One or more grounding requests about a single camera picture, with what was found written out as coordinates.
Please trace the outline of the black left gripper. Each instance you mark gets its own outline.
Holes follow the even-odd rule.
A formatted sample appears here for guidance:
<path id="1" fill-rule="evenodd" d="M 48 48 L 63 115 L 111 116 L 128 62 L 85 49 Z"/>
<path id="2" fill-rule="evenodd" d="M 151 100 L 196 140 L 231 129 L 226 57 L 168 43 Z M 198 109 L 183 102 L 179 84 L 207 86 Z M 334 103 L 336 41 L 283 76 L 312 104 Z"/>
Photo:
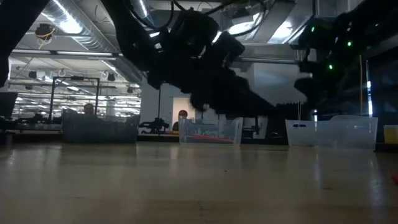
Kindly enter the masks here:
<path id="1" fill-rule="evenodd" d="M 191 105 L 205 111 L 205 105 L 234 117 L 268 116 L 275 106 L 251 90 L 248 81 L 222 65 L 197 60 L 170 60 L 149 69 L 147 82 L 155 89 L 164 83 L 190 95 Z"/>

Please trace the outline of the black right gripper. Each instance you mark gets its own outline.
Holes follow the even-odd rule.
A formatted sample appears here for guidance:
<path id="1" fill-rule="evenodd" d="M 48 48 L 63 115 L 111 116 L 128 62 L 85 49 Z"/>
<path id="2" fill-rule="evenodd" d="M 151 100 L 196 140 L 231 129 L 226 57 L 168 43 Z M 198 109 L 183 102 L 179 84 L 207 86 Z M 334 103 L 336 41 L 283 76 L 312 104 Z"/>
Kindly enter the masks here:
<path id="1" fill-rule="evenodd" d="M 331 52 L 319 61 L 310 60 L 310 52 L 306 52 L 300 62 L 300 72 L 311 76 L 297 79 L 295 88 L 305 96 L 305 104 L 315 108 L 335 94 L 344 70 L 345 54 L 341 52 Z"/>

